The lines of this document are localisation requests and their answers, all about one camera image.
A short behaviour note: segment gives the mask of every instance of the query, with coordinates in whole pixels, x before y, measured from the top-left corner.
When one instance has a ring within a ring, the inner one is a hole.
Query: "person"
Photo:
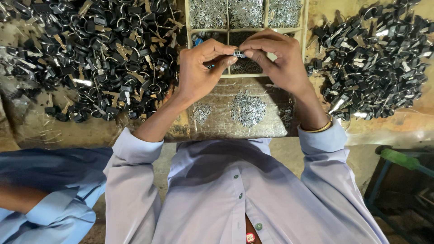
[[[111,148],[0,153],[0,243],[78,244],[95,222]]]
[[[345,163],[346,136],[321,108],[297,40],[270,29],[239,50],[296,97],[305,169],[299,180],[270,155],[270,139],[177,144],[163,205],[153,166],[181,111],[206,96],[237,61],[237,47],[207,40],[180,53],[179,90],[137,130],[124,129],[104,170],[106,243],[387,243]],[[265,52],[274,53],[272,62]],[[203,64],[216,61],[212,69]]]

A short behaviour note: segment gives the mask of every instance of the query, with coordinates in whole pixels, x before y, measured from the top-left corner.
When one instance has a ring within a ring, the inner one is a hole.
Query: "person's arm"
[[[0,183],[0,208],[27,214],[47,195],[39,189]]]
[[[313,131],[327,125],[330,120],[307,77],[296,39],[266,29],[247,38],[240,50],[257,62],[274,84],[295,96],[297,115],[304,130]],[[265,52],[274,53],[277,59],[272,62]]]
[[[240,50],[258,62],[276,85],[296,97],[299,138],[305,155],[301,181],[348,229],[366,234],[361,243],[388,243],[365,207],[354,174],[346,164],[347,137],[337,119],[333,118],[324,131],[303,131],[320,129],[330,120],[307,78],[298,41],[267,29],[249,37]],[[274,53],[277,59],[272,62],[262,51]]]
[[[223,71],[237,58],[229,55],[236,47],[214,39],[180,53],[179,89],[136,131],[127,128],[113,146],[113,156],[104,173],[107,244],[152,242],[161,204],[152,184],[152,162],[161,152],[163,138],[180,113],[206,96]],[[212,69],[204,62],[218,59]]]
[[[2,184],[0,207],[25,215],[0,222],[0,243],[79,243],[95,222],[95,213],[74,199],[76,195],[74,189],[48,194],[34,188]],[[37,228],[14,236],[19,228],[16,218],[34,223]]]

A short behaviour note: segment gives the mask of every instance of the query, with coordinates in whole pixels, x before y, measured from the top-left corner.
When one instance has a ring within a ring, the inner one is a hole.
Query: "finger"
[[[223,71],[232,64],[234,64],[237,60],[238,58],[234,56],[227,56],[223,58],[214,65],[214,67],[211,69],[211,74],[220,77]]]
[[[265,73],[271,72],[276,67],[276,65],[262,51],[248,49],[244,52],[244,55],[259,64]]]
[[[216,56],[215,58],[213,58],[213,59],[211,59],[211,60],[209,60],[209,61],[204,62],[203,65],[205,65],[205,66],[208,66],[208,65],[215,65],[215,64],[218,63],[220,60],[222,60],[222,59],[224,59],[224,58],[226,58],[226,57],[228,57],[228,56],[227,56],[227,55],[218,55],[218,56]]]
[[[232,54],[234,50],[237,49],[236,46],[229,46],[225,45],[223,43],[220,43],[214,39],[208,39],[204,41],[203,43],[199,44],[192,50],[195,51],[195,53],[198,53],[199,55],[208,56],[213,54]]]
[[[271,40],[275,40],[275,41],[282,41],[284,40],[285,36],[275,32],[272,29],[265,29],[263,31],[257,32],[254,35],[251,35],[250,37],[248,37],[244,42],[249,41],[249,40],[255,40],[255,39],[271,39]]]
[[[262,50],[267,53],[274,53],[277,57],[281,57],[280,50],[282,42],[270,39],[257,39],[246,41],[240,45],[240,50],[245,51],[248,49]]]
[[[213,53],[213,54],[205,55],[204,56],[205,57],[204,62],[208,62],[208,61],[218,59],[218,58],[221,59],[221,58],[224,58],[226,56],[227,56],[226,54],[222,54],[222,53]]]

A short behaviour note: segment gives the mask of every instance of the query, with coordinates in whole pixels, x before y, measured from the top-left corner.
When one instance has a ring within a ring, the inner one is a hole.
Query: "wooden compartment box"
[[[306,35],[307,35],[307,17],[308,17],[308,9],[309,9],[309,0],[300,0],[302,4],[302,8],[299,16],[299,27],[297,28],[272,28],[272,30],[281,33],[281,34],[293,34],[294,38],[300,42],[301,54],[302,58],[304,58],[305,50],[306,50]],[[264,0],[264,22],[262,28],[243,28],[243,29],[230,29],[229,28],[229,13],[228,8],[226,8],[226,28],[225,29],[192,29],[190,23],[190,3],[189,0],[185,0],[185,15],[187,22],[187,43],[188,48],[193,48],[194,43],[191,40],[191,36],[193,34],[197,34],[200,31],[204,32],[219,32],[220,35],[226,35],[226,40],[229,45],[230,34],[234,32],[247,31],[247,32],[259,32],[268,28],[268,12],[269,12],[269,0]],[[275,60],[276,56],[272,53],[267,53],[267,56],[271,60]],[[230,67],[228,71],[224,72],[221,78],[237,78],[237,77],[259,77],[259,76],[267,76],[265,73],[256,73],[256,74],[231,74]]]

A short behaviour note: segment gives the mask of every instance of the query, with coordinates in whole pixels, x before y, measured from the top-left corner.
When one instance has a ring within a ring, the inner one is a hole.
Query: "red badge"
[[[255,235],[253,233],[247,233],[246,242],[247,244],[255,242]]]

